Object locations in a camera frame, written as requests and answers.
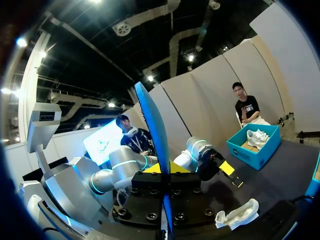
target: robotic arm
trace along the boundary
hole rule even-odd
[[[135,153],[128,146],[121,146],[111,152],[109,159],[112,170],[102,169],[89,179],[91,189],[98,195],[130,186],[137,171],[143,171],[158,162],[157,157]]]
[[[198,172],[202,181],[208,181],[222,171],[238,188],[243,184],[235,175],[235,169],[224,157],[206,140],[195,136],[188,139],[186,150],[182,151],[173,162],[191,172]]]

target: ceiling fan vent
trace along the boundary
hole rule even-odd
[[[131,32],[131,26],[127,22],[116,25],[116,34],[120,37],[126,36]]]

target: man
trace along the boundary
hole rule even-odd
[[[125,115],[118,116],[115,123],[122,129],[121,145],[130,147],[137,154],[156,156],[155,148],[150,143],[152,140],[150,132],[132,127],[129,118]]]
[[[240,82],[232,85],[234,93],[239,100],[235,104],[235,110],[238,113],[242,126],[247,124],[270,125],[260,116],[260,109],[254,96],[246,95],[244,86]]]

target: display screen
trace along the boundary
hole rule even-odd
[[[113,120],[85,138],[83,144],[92,161],[99,166],[109,161],[109,153],[120,146],[122,137],[122,129]]]

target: white sneaker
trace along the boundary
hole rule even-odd
[[[246,225],[259,217],[258,209],[258,201],[251,198],[246,204],[233,210],[227,216],[225,211],[218,212],[215,216],[215,226],[219,229],[228,225],[233,231],[240,225]]]
[[[266,142],[269,140],[269,136],[264,132],[260,131],[251,131],[246,132],[246,137],[248,139],[248,145],[252,147],[257,147],[260,150]]]

